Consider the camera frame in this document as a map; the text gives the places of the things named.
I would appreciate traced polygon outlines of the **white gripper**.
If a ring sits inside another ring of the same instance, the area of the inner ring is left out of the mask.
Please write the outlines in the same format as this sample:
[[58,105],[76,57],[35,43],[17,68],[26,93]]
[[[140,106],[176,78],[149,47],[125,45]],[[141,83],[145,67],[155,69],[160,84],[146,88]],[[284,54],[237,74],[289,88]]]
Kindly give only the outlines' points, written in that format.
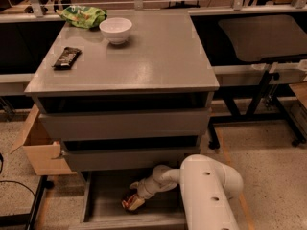
[[128,199],[128,210],[135,211],[145,203],[145,199],[162,192],[165,186],[165,183],[158,182],[153,176],[131,183],[130,189],[137,189],[137,195],[132,195]]

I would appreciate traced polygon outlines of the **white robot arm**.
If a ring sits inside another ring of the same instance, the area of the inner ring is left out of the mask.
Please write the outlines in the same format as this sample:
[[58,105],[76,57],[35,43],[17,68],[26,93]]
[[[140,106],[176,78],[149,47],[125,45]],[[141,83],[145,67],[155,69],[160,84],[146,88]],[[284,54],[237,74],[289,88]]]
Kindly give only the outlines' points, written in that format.
[[176,185],[189,230],[239,230],[229,200],[243,191],[243,178],[232,167],[201,154],[186,157],[179,169],[156,166],[151,176],[130,184],[135,193],[122,206],[135,211],[147,199]]

